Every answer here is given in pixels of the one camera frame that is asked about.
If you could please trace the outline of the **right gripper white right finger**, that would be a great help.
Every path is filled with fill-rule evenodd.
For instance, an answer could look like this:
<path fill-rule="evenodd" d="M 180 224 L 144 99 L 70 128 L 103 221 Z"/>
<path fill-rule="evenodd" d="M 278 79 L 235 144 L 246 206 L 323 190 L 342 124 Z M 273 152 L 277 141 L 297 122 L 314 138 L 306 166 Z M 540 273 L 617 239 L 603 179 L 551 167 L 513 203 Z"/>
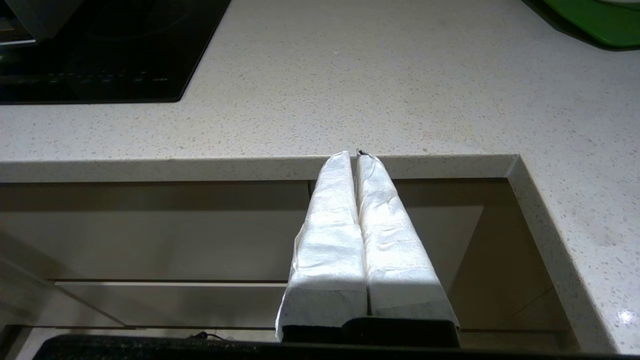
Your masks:
<path fill-rule="evenodd" d="M 382 161 L 370 153 L 359 153 L 355 179 L 371 314 L 387 319 L 449 321 L 459 326 Z"/>

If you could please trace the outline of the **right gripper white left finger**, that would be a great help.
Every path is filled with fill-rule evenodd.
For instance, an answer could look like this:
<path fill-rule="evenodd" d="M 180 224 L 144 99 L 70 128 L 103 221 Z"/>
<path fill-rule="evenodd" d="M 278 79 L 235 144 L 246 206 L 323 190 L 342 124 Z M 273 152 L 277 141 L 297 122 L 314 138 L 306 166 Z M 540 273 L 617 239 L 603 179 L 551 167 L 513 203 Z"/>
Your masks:
<path fill-rule="evenodd" d="M 276 338 L 292 326 L 341 328 L 368 314 L 365 250 L 348 151 L 323 164 L 294 250 L 275 320 Z"/>

